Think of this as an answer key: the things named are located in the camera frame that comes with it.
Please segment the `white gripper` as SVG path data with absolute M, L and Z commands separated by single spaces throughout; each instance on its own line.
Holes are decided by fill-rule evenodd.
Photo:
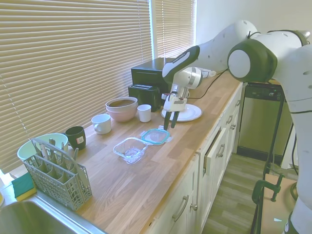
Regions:
M 171 112 L 174 112 L 173 119 L 171 121 L 171 128 L 173 129 L 176 125 L 179 113 L 185 109 L 187 103 L 187 98 L 178 97 L 175 94 L 169 94 L 166 97 L 163 109 L 166 111 L 164 119 L 164 130 L 167 130 L 169 127 Z

